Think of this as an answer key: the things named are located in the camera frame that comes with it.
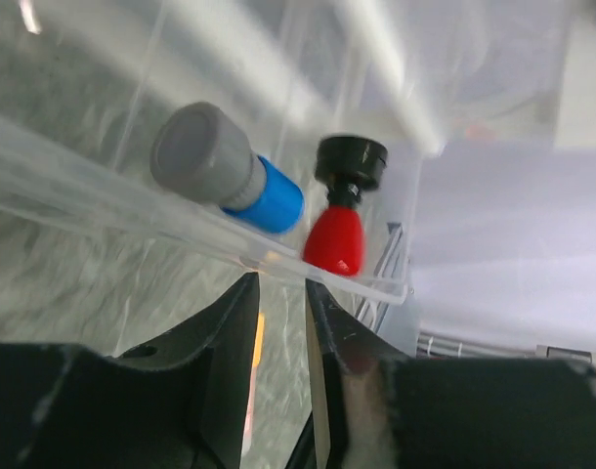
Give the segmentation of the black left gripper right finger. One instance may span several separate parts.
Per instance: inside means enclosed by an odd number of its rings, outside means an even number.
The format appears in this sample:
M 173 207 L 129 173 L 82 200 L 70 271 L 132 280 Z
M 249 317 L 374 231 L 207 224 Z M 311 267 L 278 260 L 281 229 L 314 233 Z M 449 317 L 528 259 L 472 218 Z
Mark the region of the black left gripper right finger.
M 309 468 L 596 468 L 596 365 L 416 359 L 307 281 Z

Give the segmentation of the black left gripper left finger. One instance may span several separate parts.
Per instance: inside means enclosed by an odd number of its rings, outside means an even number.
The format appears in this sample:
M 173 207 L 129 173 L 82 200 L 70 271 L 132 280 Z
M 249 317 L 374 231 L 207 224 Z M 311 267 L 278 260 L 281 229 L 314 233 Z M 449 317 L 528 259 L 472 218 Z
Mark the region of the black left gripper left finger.
M 113 358 L 0 343 L 0 468 L 236 468 L 259 314 L 256 274 Z

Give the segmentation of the orange cap pink highlighter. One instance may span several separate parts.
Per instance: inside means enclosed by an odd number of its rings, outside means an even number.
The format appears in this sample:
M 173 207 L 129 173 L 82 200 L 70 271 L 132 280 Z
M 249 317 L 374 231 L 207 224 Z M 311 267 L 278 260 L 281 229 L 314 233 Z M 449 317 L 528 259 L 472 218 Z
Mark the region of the orange cap pink highlighter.
M 255 342 L 252 356 L 251 372 L 250 372 L 250 388 L 248 395 L 247 411 L 245 416 L 242 449 L 241 455 L 246 455 L 252 445 L 253 421 L 254 421 L 254 407 L 255 407 L 255 392 L 257 381 L 257 370 L 260 364 L 263 343 L 265 334 L 265 316 L 262 313 L 258 315 L 257 328 L 255 333 Z

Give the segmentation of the white plastic drawer unit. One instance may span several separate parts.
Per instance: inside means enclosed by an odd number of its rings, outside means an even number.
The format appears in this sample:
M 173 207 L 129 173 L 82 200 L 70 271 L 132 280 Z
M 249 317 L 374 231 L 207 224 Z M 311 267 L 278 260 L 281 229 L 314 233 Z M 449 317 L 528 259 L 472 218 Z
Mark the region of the white plastic drawer unit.
M 325 281 L 410 349 L 422 157 L 450 136 L 552 139 L 572 16 L 568 1 L 0 1 L 0 341 L 120 353 L 245 270 L 290 334 L 304 277 L 321 277 L 300 258 L 325 203 L 316 146 L 348 132 L 385 143 L 391 174 L 363 200 L 363 272 Z M 153 180 L 157 131 L 198 101 L 302 190 L 288 233 Z

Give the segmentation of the red and black stamp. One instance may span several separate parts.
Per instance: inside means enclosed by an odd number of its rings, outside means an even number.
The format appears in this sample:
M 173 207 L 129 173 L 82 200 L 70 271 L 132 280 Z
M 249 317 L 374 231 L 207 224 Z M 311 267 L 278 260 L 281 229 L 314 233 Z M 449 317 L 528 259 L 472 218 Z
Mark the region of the red and black stamp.
M 315 179 L 326 188 L 327 206 L 305 241 L 306 263 L 342 277 L 361 273 L 365 234 L 358 208 L 366 192 L 379 189 L 387 159 L 387 149 L 369 138 L 332 135 L 319 142 Z

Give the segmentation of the blue and grey stamp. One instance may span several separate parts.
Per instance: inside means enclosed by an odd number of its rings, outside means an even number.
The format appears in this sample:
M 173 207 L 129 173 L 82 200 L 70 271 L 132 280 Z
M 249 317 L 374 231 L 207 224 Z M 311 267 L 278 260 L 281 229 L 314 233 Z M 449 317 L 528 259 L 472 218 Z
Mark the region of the blue and grey stamp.
M 218 107 L 198 102 L 178 109 L 160 128 L 149 159 L 154 180 L 187 200 L 224 213 L 268 234 L 300 221 L 300 188 L 267 158 Z

